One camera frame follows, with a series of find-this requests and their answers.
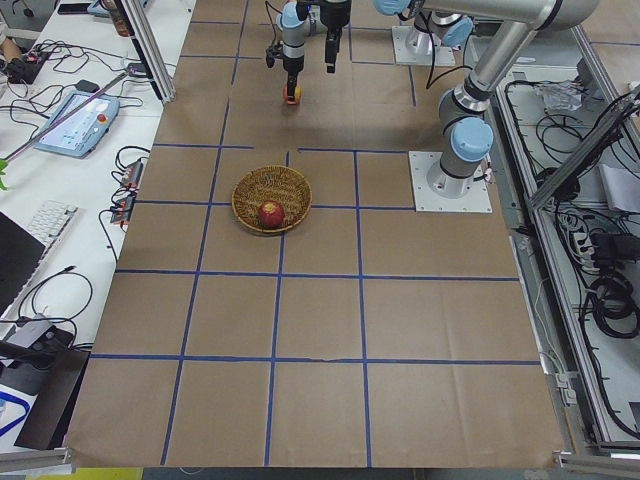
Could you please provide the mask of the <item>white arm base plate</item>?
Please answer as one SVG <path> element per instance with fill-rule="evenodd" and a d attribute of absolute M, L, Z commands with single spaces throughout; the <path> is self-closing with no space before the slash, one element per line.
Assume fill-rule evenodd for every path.
<path fill-rule="evenodd" d="M 490 214 L 493 209 L 482 168 L 478 166 L 469 178 L 456 179 L 441 169 L 441 155 L 408 152 L 415 211 Z"/>
<path fill-rule="evenodd" d="M 421 32 L 413 26 L 393 26 L 391 29 L 396 65 L 453 67 L 456 64 L 454 50 L 443 46 L 440 39 Z"/>

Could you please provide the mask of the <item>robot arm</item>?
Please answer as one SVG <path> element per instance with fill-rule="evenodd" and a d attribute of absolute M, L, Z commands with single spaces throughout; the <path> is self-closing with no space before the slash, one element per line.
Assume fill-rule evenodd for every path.
<path fill-rule="evenodd" d="M 326 28 L 325 63 L 327 72 L 334 73 L 340 51 L 342 29 L 349 23 L 351 1 L 288 1 L 282 8 L 276 25 L 281 41 L 273 41 L 266 49 L 266 64 L 272 68 L 281 59 L 287 72 L 285 96 L 292 102 L 298 75 L 304 68 L 304 44 L 311 26 L 311 12 L 319 10 L 319 22 Z"/>
<path fill-rule="evenodd" d="M 502 25 L 489 47 L 467 74 L 465 81 L 446 92 L 440 101 L 445 147 L 439 163 L 427 174 L 431 190 L 457 199 L 467 194 L 474 172 L 493 144 L 493 131 L 481 119 L 489 108 L 496 87 L 514 65 L 521 51 L 545 29 L 566 30 L 586 20 L 596 1 L 505 0 L 505 1 L 377 1 L 379 13 L 387 16 L 409 6 L 436 13 L 454 13 L 500 19 Z"/>

